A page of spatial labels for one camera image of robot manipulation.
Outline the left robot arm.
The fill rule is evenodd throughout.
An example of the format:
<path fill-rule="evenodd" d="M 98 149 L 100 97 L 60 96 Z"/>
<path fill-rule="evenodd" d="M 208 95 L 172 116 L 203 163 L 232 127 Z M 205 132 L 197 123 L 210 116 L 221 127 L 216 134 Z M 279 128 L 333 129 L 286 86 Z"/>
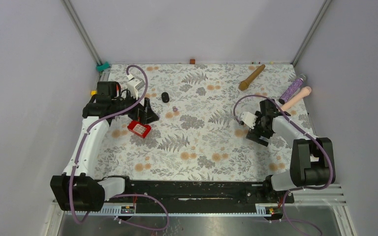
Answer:
<path fill-rule="evenodd" d="M 148 98 L 141 99 L 138 89 L 144 82 L 136 78 L 126 84 L 125 96 L 121 96 L 119 83 L 99 82 L 96 94 L 84 107 L 81 133 L 74 153 L 61 175 L 52 176 L 50 187 L 63 211 L 99 211 L 114 196 L 121 202 L 132 198 L 133 189 L 125 177 L 108 177 L 95 180 L 95 164 L 102 140 L 112 120 L 126 115 L 132 121 L 128 130 L 140 138 L 151 131 L 150 123 L 159 117 L 151 108 Z"/>

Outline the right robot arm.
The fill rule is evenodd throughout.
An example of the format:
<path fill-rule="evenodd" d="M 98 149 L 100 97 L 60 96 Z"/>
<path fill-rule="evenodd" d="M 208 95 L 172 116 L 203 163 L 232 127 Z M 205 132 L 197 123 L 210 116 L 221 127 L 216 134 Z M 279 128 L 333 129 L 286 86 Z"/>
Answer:
<path fill-rule="evenodd" d="M 282 112 L 274 100 L 263 100 L 260 109 L 243 113 L 242 119 L 250 127 L 248 140 L 268 146 L 274 134 L 281 136 L 291 148 L 289 170 L 266 178 L 262 195 L 266 201 L 276 202 L 282 191 L 299 188 L 322 189 L 335 180 L 333 144 L 329 138 L 308 134 L 295 124 L 287 112 Z"/>

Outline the black earbud charging case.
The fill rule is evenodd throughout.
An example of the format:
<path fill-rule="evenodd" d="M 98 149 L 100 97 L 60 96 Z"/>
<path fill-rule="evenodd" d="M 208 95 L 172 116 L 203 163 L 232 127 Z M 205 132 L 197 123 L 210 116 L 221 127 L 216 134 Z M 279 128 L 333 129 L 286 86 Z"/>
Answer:
<path fill-rule="evenodd" d="M 168 103 L 170 101 L 169 94 L 167 92 L 163 92 L 161 94 L 161 100 L 163 103 Z"/>

